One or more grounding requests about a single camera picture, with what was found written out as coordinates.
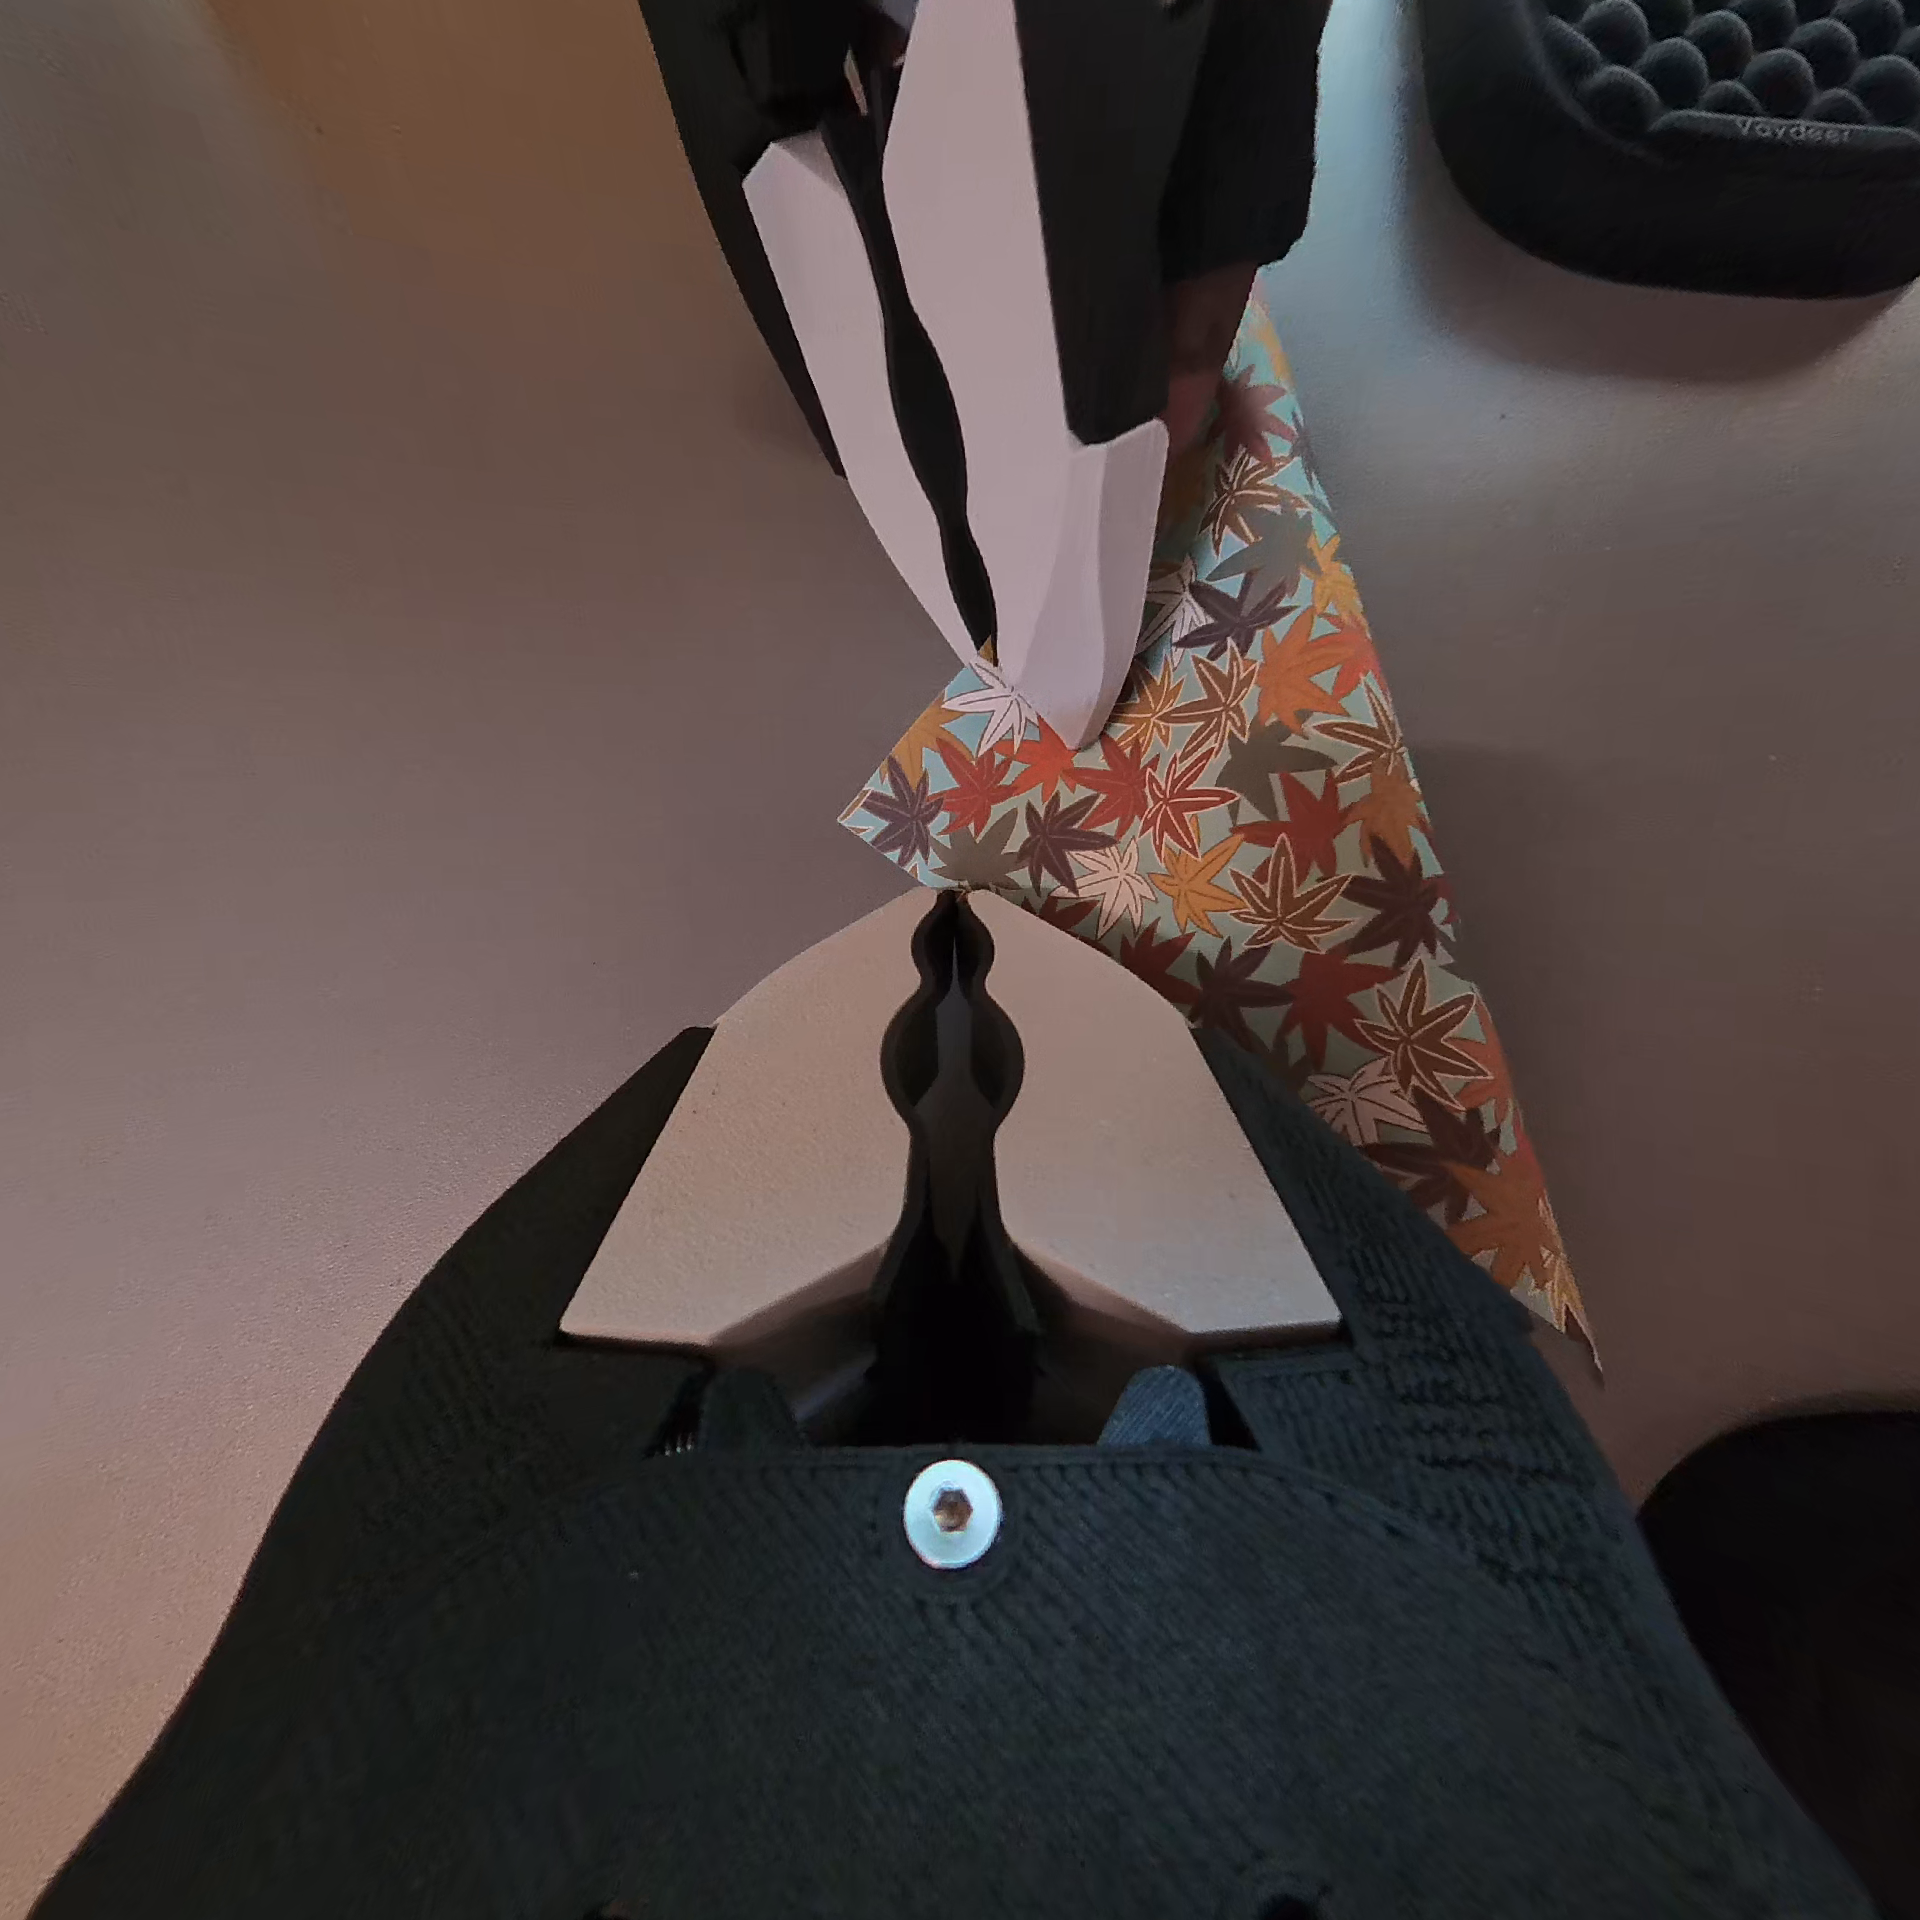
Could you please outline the maple leaf origami paper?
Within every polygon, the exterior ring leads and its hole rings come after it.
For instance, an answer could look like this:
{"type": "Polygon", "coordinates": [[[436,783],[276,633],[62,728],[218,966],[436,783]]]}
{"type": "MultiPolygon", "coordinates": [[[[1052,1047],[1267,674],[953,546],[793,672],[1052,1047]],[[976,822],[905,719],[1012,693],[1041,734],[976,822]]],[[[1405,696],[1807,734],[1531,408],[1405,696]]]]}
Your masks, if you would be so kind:
{"type": "Polygon", "coordinates": [[[1076,749],[1001,667],[961,667],[841,826],[1267,1062],[1597,1361],[1267,292],[1260,274],[1173,481],[1101,729],[1076,749]]]}

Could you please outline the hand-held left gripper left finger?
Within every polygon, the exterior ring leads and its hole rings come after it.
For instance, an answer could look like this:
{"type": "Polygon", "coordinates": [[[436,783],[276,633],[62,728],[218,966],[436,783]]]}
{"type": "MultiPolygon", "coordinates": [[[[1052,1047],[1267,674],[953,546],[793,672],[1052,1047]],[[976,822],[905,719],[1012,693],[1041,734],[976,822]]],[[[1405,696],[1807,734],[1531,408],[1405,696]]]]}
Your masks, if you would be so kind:
{"type": "Polygon", "coordinates": [[[862,1292],[906,1184],[881,1033],[920,988],[906,891],[802,948],[717,1019],[561,1333],[768,1348],[862,1292]]]}

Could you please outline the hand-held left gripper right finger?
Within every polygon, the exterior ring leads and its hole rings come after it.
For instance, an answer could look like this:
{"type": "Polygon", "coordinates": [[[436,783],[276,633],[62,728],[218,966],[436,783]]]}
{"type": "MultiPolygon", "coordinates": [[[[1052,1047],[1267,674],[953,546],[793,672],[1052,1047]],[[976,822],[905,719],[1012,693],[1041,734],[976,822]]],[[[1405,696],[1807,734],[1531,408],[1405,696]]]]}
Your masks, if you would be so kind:
{"type": "Polygon", "coordinates": [[[1101,948],[971,891],[1021,1038],[996,1202],[1068,1326],[1118,1344],[1275,1344],[1343,1326],[1187,1019],[1101,948]]]}

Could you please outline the person's right hand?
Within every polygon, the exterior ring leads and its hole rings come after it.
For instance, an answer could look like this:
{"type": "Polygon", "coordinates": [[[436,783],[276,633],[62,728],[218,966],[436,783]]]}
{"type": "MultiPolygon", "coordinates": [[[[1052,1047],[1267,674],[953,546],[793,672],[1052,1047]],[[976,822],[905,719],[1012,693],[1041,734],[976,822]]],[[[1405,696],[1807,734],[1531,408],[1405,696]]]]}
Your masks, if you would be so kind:
{"type": "Polygon", "coordinates": [[[1161,424],[1173,458],[1205,434],[1257,274],[1257,262],[1233,262],[1167,288],[1161,424]]]}

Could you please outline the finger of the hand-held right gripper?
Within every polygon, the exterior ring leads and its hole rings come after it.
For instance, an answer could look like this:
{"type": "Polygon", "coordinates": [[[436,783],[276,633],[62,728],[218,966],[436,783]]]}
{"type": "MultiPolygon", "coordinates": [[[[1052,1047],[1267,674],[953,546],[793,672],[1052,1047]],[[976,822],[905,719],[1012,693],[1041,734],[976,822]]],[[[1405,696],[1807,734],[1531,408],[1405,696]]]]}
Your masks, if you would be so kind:
{"type": "Polygon", "coordinates": [[[985,561],[948,376],[906,294],[870,121],[773,142],[741,178],[845,481],[961,659],[985,643],[985,561]]]}
{"type": "Polygon", "coordinates": [[[920,2],[881,189],[962,434],[996,672],[1087,744],[1138,643],[1167,428],[1068,428],[1016,2],[920,2]]]}

